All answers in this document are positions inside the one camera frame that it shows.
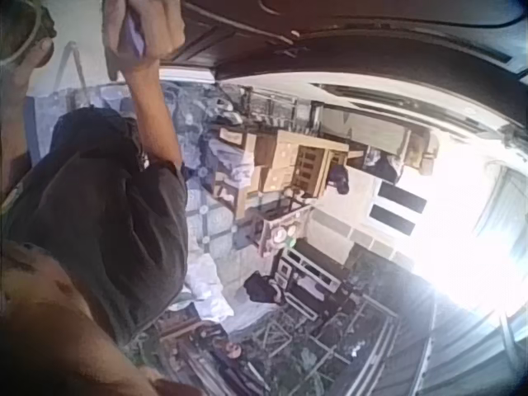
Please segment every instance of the cardboard box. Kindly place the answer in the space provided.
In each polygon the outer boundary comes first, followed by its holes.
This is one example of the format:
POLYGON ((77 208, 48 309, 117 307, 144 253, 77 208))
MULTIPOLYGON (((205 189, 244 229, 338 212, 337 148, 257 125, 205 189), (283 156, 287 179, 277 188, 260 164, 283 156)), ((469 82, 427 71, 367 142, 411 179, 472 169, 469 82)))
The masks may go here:
POLYGON ((299 153, 299 145, 277 143, 275 136, 258 136, 255 150, 255 165, 278 169, 293 167, 299 153))
POLYGON ((265 167, 261 170, 261 192, 282 191, 291 184, 295 167, 271 169, 265 167))
POLYGON ((258 191, 258 187, 261 185, 261 171, 262 167, 255 167, 251 176, 251 185, 247 188, 247 193, 258 191))

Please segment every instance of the purple object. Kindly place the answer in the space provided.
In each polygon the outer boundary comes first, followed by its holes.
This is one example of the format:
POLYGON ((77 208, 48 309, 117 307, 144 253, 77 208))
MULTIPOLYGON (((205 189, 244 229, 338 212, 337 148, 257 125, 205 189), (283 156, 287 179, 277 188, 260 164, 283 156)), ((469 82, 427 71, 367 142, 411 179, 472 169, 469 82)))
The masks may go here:
POLYGON ((126 44, 132 49, 137 59, 143 58, 145 55, 145 40, 139 32, 138 24, 130 11, 126 13, 124 28, 126 44))

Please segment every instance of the skin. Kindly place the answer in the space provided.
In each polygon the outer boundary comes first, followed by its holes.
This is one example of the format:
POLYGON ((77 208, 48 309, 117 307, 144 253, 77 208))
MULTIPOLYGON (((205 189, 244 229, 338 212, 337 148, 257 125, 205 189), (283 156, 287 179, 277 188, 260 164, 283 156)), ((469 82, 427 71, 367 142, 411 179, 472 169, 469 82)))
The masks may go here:
MULTIPOLYGON (((129 0, 141 20, 146 54, 131 59, 120 43, 126 0, 107 0, 103 40, 112 68, 129 85, 138 116, 139 137, 152 160, 177 169, 182 155, 159 82, 159 60, 183 44, 179 0, 129 0)), ((42 40, 17 68, 2 71, 2 200, 29 170, 23 103, 31 74, 51 45, 42 40)), ((13 334, 16 353, 36 370, 49 367, 86 381, 85 394, 197 395, 196 389, 141 373, 101 329, 83 294, 48 253, 30 245, 2 241, 2 323, 13 334)))

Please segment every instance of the window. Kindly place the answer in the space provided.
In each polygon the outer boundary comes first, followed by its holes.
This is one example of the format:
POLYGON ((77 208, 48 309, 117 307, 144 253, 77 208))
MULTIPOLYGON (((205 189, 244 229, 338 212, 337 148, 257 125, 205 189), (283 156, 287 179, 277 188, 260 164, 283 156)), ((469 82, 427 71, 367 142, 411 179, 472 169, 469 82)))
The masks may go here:
POLYGON ((383 196, 417 213, 423 213, 427 203, 423 198, 385 182, 381 183, 378 196, 383 196))
POLYGON ((413 222, 391 212, 390 210, 386 210, 381 206, 373 205, 372 210, 370 211, 370 217, 393 229, 397 229, 400 233, 404 233, 405 235, 411 235, 411 233, 413 233, 413 222))

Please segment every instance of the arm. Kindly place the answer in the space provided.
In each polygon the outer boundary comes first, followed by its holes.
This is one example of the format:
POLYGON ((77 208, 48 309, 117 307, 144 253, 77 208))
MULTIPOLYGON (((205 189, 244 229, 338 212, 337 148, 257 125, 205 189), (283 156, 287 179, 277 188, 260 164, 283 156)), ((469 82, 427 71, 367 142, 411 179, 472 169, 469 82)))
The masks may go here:
POLYGON ((153 159, 182 167, 182 154, 159 82, 159 60, 184 41, 179 0, 106 0, 105 46, 109 71, 118 68, 129 85, 138 116, 139 137, 153 159), (123 40, 127 12, 140 20, 144 57, 137 59, 123 40))
POLYGON ((126 74, 125 79, 134 101, 139 138, 145 152, 151 158, 170 161, 178 170, 181 169, 180 145, 165 105, 158 68, 153 68, 148 76, 126 74))
POLYGON ((0 177, 2 178, 2 192, 0 201, 3 201, 30 170, 31 161, 27 152, 22 106, 3 106, 1 112, 2 175, 0 177))
POLYGON ((37 43, 22 63, 16 67, 6 66, 0 73, 2 90, 0 97, 0 138, 2 144, 1 192, 2 202, 11 189, 31 168, 27 152, 24 127, 24 100, 30 77, 41 60, 48 54, 51 39, 37 43))

